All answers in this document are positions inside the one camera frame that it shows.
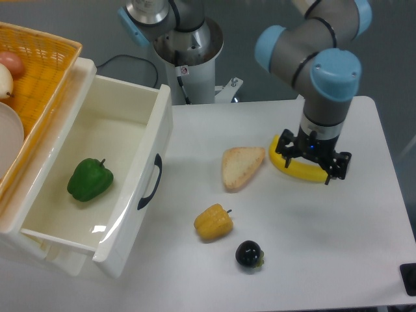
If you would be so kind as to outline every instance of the green bell pepper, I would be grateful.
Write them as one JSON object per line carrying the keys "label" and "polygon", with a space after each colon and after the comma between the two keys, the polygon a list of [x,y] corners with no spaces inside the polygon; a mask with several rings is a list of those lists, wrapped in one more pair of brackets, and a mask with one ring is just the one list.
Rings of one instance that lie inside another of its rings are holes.
{"label": "green bell pepper", "polygon": [[110,187],[114,176],[104,167],[104,162],[105,159],[100,162],[87,158],[78,164],[66,187],[72,197],[80,202],[87,202]]}

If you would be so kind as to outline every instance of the bell pepper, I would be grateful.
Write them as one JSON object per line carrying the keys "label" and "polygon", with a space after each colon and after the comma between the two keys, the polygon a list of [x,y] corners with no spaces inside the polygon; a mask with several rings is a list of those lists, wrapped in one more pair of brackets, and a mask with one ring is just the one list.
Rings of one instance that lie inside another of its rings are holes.
{"label": "bell pepper", "polygon": [[196,217],[194,227],[198,235],[205,240],[217,239],[233,229],[233,221],[219,203],[210,206]]}
{"label": "bell pepper", "polygon": [[68,182],[66,190],[80,202],[87,202],[107,190],[114,176],[97,159],[87,158],[81,161]]}

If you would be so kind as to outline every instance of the yellow banana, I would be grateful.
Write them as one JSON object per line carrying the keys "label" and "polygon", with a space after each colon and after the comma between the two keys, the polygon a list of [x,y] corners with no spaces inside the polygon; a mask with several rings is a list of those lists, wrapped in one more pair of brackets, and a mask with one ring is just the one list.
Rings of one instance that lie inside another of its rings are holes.
{"label": "yellow banana", "polygon": [[276,153],[276,146],[279,142],[279,136],[276,135],[268,148],[268,155],[272,164],[283,173],[312,182],[325,182],[328,174],[320,166],[313,164],[304,164],[296,159],[291,160],[288,168],[285,168],[285,159],[280,154]]}

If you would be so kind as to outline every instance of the white bowl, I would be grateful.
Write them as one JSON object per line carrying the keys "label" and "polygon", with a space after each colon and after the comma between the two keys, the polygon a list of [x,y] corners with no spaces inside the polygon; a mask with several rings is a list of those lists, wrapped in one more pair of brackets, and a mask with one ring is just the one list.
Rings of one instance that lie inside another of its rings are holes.
{"label": "white bowl", "polygon": [[0,102],[0,179],[6,174],[23,145],[25,134],[19,115]]}

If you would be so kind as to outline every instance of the robotic arm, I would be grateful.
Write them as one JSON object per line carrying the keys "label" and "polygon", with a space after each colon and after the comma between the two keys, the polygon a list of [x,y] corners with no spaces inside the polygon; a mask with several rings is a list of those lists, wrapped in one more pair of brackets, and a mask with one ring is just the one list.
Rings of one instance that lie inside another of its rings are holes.
{"label": "robotic arm", "polygon": [[265,70],[292,86],[305,98],[298,136],[285,129],[276,153],[285,159],[303,157],[330,179],[344,179],[349,152],[337,153],[343,122],[361,77],[358,58],[341,50],[371,23],[367,0],[317,0],[305,21],[288,31],[271,26],[259,37],[255,58]]}
{"label": "robotic arm", "polygon": [[173,29],[195,31],[205,21],[202,0],[127,0],[118,14],[130,37],[140,46]]}
{"label": "robotic arm", "polygon": [[164,61],[172,103],[214,103],[215,58],[224,39],[205,17],[203,0],[127,0],[118,15],[139,46],[153,44]]}

